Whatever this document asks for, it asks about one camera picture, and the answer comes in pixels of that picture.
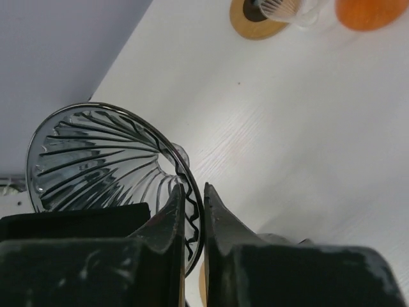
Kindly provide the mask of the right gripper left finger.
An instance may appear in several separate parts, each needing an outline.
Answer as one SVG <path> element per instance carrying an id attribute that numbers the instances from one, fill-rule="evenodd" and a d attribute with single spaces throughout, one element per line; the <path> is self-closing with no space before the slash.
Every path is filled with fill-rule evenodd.
<path id="1" fill-rule="evenodd" d="M 124 238 L 1 243 L 2 306 L 184 306 L 185 191 Z"/>

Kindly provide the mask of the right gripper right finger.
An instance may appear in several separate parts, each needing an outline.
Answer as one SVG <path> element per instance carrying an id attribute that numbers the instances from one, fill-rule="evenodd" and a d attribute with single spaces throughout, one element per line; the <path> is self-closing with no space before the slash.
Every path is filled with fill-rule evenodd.
<path id="1" fill-rule="evenodd" d="M 204 187 L 208 306 L 404 306 L 394 274 L 362 246 L 264 239 Z"/>

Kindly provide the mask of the grey glass server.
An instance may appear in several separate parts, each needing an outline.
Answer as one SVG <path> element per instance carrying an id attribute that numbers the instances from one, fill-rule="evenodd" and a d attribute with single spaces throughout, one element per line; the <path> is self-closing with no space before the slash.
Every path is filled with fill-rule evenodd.
<path id="1" fill-rule="evenodd" d="M 268 19 L 295 24 L 302 28 L 312 26 L 318 21 L 320 11 L 327 0 L 258 0 L 253 1 L 260 12 Z"/>

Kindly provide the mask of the grey ribbed glass dripper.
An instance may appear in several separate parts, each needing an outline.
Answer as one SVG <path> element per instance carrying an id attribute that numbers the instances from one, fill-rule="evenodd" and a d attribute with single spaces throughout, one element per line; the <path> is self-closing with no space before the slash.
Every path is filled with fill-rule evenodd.
<path id="1" fill-rule="evenodd" d="M 185 150 L 140 116 L 89 102 L 64 107 L 35 130 L 26 155 L 26 187 L 35 212 L 146 203 L 151 215 L 173 187 L 185 191 L 185 271 L 204 246 L 203 202 Z"/>

